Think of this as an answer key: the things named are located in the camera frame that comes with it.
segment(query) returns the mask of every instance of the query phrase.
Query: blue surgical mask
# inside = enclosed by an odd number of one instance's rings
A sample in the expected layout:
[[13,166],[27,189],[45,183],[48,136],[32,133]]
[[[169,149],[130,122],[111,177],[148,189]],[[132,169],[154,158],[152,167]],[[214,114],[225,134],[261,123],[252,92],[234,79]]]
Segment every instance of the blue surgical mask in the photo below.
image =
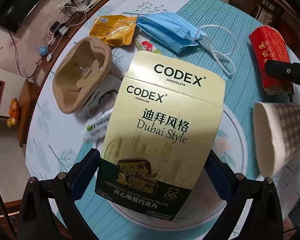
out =
[[[185,19],[170,12],[140,15],[136,24],[145,33],[161,42],[176,54],[182,52],[187,46],[197,46],[193,43],[198,28],[187,22]],[[205,34],[201,31],[197,39]]]
[[[182,17],[171,12],[139,15],[136,23],[145,33],[173,50],[176,54],[179,54],[188,46],[202,45],[213,56],[215,61],[228,76],[232,76],[236,71],[234,63],[228,57],[231,52],[222,54],[221,52],[214,50],[208,35],[201,30],[204,27],[219,27],[224,29],[234,38],[232,33],[222,26],[203,25],[197,28]],[[230,62],[232,65],[231,72],[229,72],[221,63],[219,57],[224,57]]]

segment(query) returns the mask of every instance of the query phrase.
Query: barcode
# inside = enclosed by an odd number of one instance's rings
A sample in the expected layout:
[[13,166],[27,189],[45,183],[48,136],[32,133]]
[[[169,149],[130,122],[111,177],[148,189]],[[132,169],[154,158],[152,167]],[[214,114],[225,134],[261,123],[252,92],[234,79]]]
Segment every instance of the barcode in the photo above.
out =
[[104,126],[102,126],[102,127],[100,127],[100,128],[98,128],[98,129],[96,129],[96,130],[93,130],[90,134],[91,134],[91,136],[94,136],[97,133],[100,133],[100,132],[102,132],[102,131],[104,131],[106,129],[108,129],[108,125],[107,124],[104,125]]
[[100,121],[100,122],[95,123],[95,124],[94,124],[94,127],[99,126],[99,125],[102,125],[102,124],[104,124],[105,122],[109,122],[109,121],[110,121],[110,117],[107,117],[106,119],[104,119],[104,120],[102,120],[102,121]]

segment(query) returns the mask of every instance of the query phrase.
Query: checkered paper cup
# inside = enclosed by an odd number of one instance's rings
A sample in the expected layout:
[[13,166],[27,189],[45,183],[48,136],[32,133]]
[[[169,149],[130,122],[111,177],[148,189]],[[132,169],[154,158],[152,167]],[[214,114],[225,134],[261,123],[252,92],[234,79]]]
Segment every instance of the checkered paper cup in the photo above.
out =
[[257,102],[253,129],[259,170],[269,177],[300,149],[300,106]]

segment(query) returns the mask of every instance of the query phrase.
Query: red box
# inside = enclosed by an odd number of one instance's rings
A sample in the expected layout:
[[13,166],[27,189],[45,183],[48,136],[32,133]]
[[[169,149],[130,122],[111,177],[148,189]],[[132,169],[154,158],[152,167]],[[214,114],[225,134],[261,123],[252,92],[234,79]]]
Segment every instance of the red box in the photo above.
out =
[[266,93],[274,95],[284,90],[293,93],[293,84],[290,81],[269,77],[265,71],[265,63],[268,60],[290,63],[287,47],[280,33],[268,25],[263,25],[249,35],[249,40],[257,58],[262,86]]

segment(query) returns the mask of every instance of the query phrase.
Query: sandwich crackers wrapper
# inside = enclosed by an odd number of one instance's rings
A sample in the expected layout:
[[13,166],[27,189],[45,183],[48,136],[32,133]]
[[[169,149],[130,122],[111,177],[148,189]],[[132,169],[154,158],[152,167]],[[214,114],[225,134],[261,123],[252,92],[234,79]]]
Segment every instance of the sandwich crackers wrapper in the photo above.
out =
[[129,45],[136,28],[136,19],[123,15],[98,16],[89,35],[100,38],[109,46]]
[[207,160],[224,93],[224,80],[211,71],[136,52],[106,132],[96,194],[173,220]]

